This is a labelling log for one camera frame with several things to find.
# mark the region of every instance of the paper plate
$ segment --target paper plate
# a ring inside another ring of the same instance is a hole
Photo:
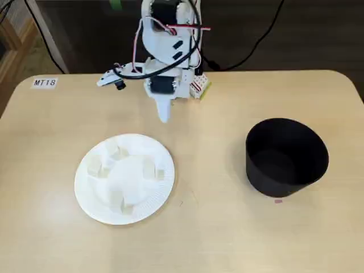
[[[155,187],[148,192],[146,198],[135,204],[129,213],[116,212],[105,204],[96,194],[94,187],[97,183],[103,183],[103,178],[93,177],[89,173],[89,162],[92,157],[100,157],[102,165],[109,164],[110,153],[105,144],[109,141],[116,142],[117,146],[127,150],[130,156],[153,158],[155,169],[163,174],[156,179]],[[75,195],[82,210],[91,218],[105,224],[127,225],[141,221],[155,213],[167,201],[174,181],[175,168],[172,156],[162,144],[145,135],[125,134],[99,143],[84,156],[75,175]]]

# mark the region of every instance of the black pot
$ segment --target black pot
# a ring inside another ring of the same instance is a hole
[[[329,165],[328,150],[309,127],[285,118],[259,122],[246,139],[250,183],[271,197],[286,197],[316,182]]]

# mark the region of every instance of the white food item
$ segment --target white food item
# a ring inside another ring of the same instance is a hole
[[[101,158],[99,155],[94,155],[90,158],[87,165],[87,173],[94,177],[99,177],[102,168]]]
[[[146,156],[143,161],[143,177],[149,180],[155,179],[155,164],[149,156]]]
[[[107,191],[107,197],[109,208],[113,212],[122,212],[123,192],[119,189],[110,187]]]
[[[149,195],[150,181],[144,178],[144,163],[148,162],[145,156],[130,155],[116,162],[110,171],[107,183],[109,187],[123,192],[125,206],[133,206],[143,202]],[[147,168],[151,171],[154,162],[148,162]]]
[[[120,148],[118,146],[118,143],[114,139],[107,140],[105,142],[105,146],[109,157],[114,160],[121,159]]]
[[[164,179],[164,170],[163,169],[159,169],[157,172],[157,179],[158,180],[163,180]]]

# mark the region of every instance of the tabletop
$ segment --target tabletop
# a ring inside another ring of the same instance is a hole
[[[18,85],[0,119],[0,272],[362,272],[364,107],[333,71],[209,73],[202,101],[173,102],[159,121],[142,81],[96,87],[99,75],[53,75],[55,89]],[[276,202],[245,174],[245,138],[266,118],[312,128],[327,173]],[[151,217],[110,226],[74,194],[82,157],[114,135],[160,141],[176,168]]]

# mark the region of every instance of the green tape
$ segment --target green tape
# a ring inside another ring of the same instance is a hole
[[[113,10],[122,10],[121,0],[109,0],[111,8]]]

